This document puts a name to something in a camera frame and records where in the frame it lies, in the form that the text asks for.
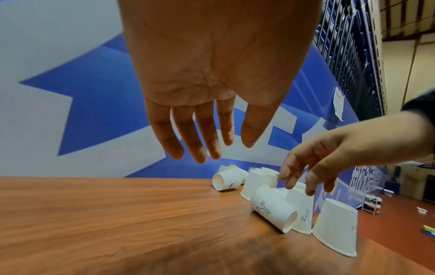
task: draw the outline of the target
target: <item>hand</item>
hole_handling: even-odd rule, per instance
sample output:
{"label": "hand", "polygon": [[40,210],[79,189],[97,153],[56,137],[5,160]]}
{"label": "hand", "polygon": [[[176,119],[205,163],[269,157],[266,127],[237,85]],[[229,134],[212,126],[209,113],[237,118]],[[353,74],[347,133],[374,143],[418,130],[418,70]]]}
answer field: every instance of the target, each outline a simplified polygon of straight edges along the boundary
{"label": "hand", "polygon": [[279,179],[292,189],[308,165],[306,193],[324,183],[331,192],[340,172],[359,165],[387,165],[433,153],[435,128],[423,114],[404,111],[328,131],[293,148]]}
{"label": "hand", "polygon": [[261,136],[304,61],[320,0],[119,0],[124,35],[155,135],[175,159],[184,150],[170,112],[194,159],[214,159],[222,138],[234,141],[235,96],[248,102],[242,142]]}

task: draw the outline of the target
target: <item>wooden table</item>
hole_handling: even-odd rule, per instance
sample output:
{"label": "wooden table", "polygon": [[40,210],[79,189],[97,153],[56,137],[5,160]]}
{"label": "wooden table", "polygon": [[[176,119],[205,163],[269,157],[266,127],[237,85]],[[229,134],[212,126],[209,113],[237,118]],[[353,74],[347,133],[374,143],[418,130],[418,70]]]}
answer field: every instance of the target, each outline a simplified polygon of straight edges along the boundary
{"label": "wooden table", "polygon": [[434,274],[361,236],[348,258],[282,234],[239,193],[197,179],[0,178],[0,274]]}

